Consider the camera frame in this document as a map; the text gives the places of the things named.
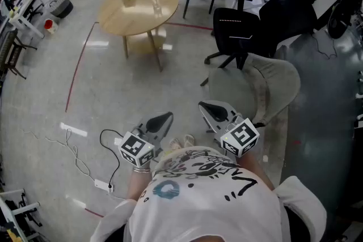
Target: round wooden table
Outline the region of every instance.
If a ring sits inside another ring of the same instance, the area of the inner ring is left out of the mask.
[[[151,30],[161,26],[174,14],[179,0],[105,0],[98,22],[108,33],[122,36],[128,58],[127,37],[147,33],[159,70],[162,71]]]

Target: gray basket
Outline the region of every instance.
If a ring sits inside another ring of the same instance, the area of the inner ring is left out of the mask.
[[[73,9],[70,0],[50,0],[49,12],[58,18],[66,17]]]

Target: blue circle print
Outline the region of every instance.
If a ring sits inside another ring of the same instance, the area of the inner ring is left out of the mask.
[[[172,189],[168,189],[167,191],[163,192],[162,189],[168,185],[171,185]],[[175,198],[179,195],[179,184],[171,180],[162,181],[153,189],[153,194],[156,194],[160,198],[165,198],[165,199]]]

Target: red and white bucket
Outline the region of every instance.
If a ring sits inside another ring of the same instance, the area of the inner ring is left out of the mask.
[[[58,29],[58,24],[52,19],[46,19],[44,23],[44,28],[50,32],[50,34],[54,34]]]

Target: gray upholstered chair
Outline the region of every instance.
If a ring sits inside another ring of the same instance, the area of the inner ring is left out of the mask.
[[[244,63],[256,68],[266,81],[268,99],[263,118],[256,127],[266,126],[270,120],[288,106],[300,90],[300,77],[289,62],[248,54]],[[227,102],[242,114],[253,120],[257,113],[257,94],[246,73],[237,68],[214,69],[209,74],[211,100]]]

